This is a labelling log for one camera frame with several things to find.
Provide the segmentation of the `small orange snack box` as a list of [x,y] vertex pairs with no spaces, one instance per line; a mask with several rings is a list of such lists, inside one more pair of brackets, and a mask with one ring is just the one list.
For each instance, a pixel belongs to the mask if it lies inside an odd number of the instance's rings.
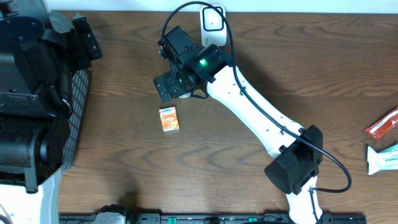
[[164,132],[179,130],[180,126],[175,106],[160,109],[159,114]]

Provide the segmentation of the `orange candy bar wrapper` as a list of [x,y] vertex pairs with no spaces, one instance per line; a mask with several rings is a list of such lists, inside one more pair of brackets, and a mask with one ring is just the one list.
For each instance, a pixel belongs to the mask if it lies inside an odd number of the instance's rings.
[[366,128],[364,131],[373,138],[379,140],[392,128],[397,126],[397,108],[394,108],[390,113],[385,115],[382,119],[374,123],[372,126]]

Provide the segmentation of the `teal wipes packet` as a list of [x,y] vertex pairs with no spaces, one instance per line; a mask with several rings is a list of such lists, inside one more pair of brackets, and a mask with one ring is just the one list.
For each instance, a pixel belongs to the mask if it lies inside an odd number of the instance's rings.
[[380,170],[397,170],[397,144],[376,152],[371,146],[367,150],[368,174]]

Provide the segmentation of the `green lid jar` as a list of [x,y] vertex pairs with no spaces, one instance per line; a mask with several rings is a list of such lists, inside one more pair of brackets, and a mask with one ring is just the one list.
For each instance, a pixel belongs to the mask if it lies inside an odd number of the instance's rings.
[[186,94],[184,94],[184,95],[182,95],[182,96],[179,96],[179,98],[189,98],[189,97],[192,97],[192,93],[186,93]]

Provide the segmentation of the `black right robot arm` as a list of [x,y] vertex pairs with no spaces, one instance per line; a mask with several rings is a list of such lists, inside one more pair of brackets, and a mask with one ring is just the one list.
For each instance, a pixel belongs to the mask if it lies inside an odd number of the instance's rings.
[[295,223],[316,223],[322,210],[314,191],[317,186],[320,152],[283,132],[287,128],[316,146],[323,135],[316,126],[304,129],[273,107],[239,71],[218,46],[200,47],[179,26],[158,42],[160,55],[169,61],[170,71],[154,79],[163,102],[202,89],[206,95],[231,110],[260,140],[273,158],[264,172],[289,203]]

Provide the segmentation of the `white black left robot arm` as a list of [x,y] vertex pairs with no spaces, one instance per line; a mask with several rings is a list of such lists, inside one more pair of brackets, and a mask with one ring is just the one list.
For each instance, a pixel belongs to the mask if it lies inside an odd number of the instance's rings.
[[44,0],[1,0],[1,222],[58,223],[62,175],[73,165],[102,56],[85,16]]

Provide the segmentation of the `white barcode scanner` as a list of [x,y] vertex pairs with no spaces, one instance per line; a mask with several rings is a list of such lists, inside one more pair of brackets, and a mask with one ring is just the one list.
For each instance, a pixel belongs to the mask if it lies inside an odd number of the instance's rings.
[[201,44],[206,47],[215,44],[219,47],[227,43],[227,29],[222,17],[211,7],[200,9]]

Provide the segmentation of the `grey plastic mesh basket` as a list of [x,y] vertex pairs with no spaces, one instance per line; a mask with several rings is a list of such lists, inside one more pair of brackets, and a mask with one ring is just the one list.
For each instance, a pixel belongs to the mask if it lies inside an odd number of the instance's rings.
[[[67,32],[73,28],[72,22],[60,12],[52,11],[50,21],[57,32]],[[90,90],[91,75],[86,70],[77,71],[72,78],[73,114],[68,120],[70,136],[63,148],[62,172],[69,171],[75,161],[78,142],[80,139],[83,117],[86,109],[87,98]]]

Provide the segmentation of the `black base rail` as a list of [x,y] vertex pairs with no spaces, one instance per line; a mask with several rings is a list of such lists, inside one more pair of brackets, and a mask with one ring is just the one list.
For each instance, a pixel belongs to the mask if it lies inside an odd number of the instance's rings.
[[292,223],[287,213],[265,214],[161,214],[132,213],[118,205],[104,206],[91,215],[60,215],[59,222],[72,223],[130,223],[130,224],[239,224],[239,223]]

